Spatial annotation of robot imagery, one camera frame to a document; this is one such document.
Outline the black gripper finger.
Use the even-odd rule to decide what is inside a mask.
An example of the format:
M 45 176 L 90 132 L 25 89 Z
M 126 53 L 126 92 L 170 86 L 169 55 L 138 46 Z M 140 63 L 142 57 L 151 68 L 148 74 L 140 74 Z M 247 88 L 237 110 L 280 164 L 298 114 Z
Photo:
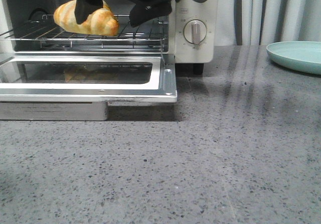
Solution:
M 171 12 L 171 2 L 164 2 L 155 6 L 135 5 L 130 11 L 129 20 L 132 27 L 138 27 L 141 24 L 154 18 L 167 16 Z
M 103 0 L 76 0 L 76 23 L 78 25 L 84 23 L 90 14 L 100 8 L 103 8 Z

